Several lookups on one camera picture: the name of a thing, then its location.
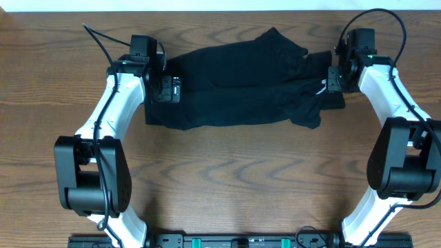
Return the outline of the black shorts garment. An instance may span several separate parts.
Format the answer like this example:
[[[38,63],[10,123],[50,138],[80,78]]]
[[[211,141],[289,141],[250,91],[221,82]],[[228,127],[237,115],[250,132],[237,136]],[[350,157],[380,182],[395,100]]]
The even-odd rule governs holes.
[[[167,62],[182,80],[178,103],[145,103],[145,122],[176,130],[290,120],[315,129],[323,110],[345,108],[323,81],[330,51],[310,53],[271,28],[252,41],[201,48]]]

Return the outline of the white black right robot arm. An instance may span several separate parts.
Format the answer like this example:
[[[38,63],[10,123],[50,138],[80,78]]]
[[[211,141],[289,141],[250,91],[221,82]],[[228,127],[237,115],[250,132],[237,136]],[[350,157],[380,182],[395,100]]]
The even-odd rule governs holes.
[[[357,28],[336,48],[337,66],[323,81],[328,96],[361,92],[382,126],[367,162],[368,188],[356,208],[327,238],[328,247],[412,247],[407,234],[382,230],[404,208],[440,182],[440,122],[421,110],[403,86],[393,61],[375,49],[375,31]]]

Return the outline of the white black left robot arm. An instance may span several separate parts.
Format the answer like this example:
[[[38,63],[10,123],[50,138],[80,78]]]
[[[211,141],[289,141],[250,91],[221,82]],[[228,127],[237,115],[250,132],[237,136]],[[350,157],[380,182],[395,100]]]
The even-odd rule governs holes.
[[[179,103],[181,79],[164,73],[163,45],[132,35],[130,51],[111,60],[105,91],[85,124],[54,144],[59,200],[94,222],[102,236],[73,236],[69,247],[155,247],[156,241],[130,204],[132,178],[123,140],[139,105]]]

